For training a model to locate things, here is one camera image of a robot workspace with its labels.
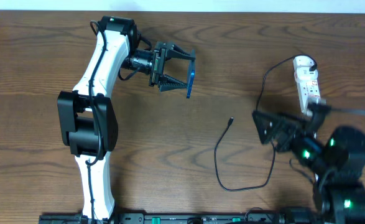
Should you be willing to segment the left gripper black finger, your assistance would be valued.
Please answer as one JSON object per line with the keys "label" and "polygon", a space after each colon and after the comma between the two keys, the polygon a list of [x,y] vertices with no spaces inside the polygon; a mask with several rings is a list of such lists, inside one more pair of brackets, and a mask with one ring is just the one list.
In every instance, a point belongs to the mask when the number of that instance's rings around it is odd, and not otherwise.
{"label": "left gripper black finger", "polygon": [[161,75],[157,84],[160,92],[176,89],[187,89],[188,87],[187,83],[171,77],[167,74]]}
{"label": "left gripper black finger", "polygon": [[177,58],[177,59],[182,59],[182,60],[195,60],[196,59],[194,51],[192,51],[191,53],[188,53],[173,42],[166,43],[165,48],[166,48],[165,58],[167,60],[170,60],[172,58]]}

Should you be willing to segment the Samsung Galaxy smartphone blue screen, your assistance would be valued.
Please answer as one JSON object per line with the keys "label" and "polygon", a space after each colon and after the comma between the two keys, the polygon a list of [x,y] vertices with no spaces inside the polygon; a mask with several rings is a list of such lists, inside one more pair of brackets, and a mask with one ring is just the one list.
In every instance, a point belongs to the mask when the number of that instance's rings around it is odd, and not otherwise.
{"label": "Samsung Galaxy smartphone blue screen", "polygon": [[195,78],[195,61],[191,60],[187,70],[187,98],[189,99],[192,93],[193,82]]}

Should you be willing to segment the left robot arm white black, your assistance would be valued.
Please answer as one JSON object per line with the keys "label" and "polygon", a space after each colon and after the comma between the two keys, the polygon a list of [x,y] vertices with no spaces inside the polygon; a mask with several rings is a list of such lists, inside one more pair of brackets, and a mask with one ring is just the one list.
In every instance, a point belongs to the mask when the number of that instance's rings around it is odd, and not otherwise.
{"label": "left robot arm white black", "polygon": [[133,19],[104,16],[91,21],[97,41],[88,67],[72,91],[57,98],[64,145],[78,164],[83,185],[82,213],[54,218],[57,223],[111,223],[115,199],[111,192],[110,155],[118,140],[118,122],[111,95],[117,80],[137,73],[149,77],[149,86],[161,92],[192,92],[195,51],[184,51],[173,42],[152,45],[138,31]]}

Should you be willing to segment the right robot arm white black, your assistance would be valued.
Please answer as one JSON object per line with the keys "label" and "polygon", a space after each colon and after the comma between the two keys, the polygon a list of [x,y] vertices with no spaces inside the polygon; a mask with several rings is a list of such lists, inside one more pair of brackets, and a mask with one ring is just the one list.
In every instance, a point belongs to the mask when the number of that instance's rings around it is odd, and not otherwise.
{"label": "right robot arm white black", "polygon": [[276,141],[277,152],[291,152],[317,175],[313,200],[323,223],[365,223],[365,134],[351,126],[338,126],[325,144],[315,138],[332,108],[309,103],[309,120],[259,110],[252,117],[260,142]]}

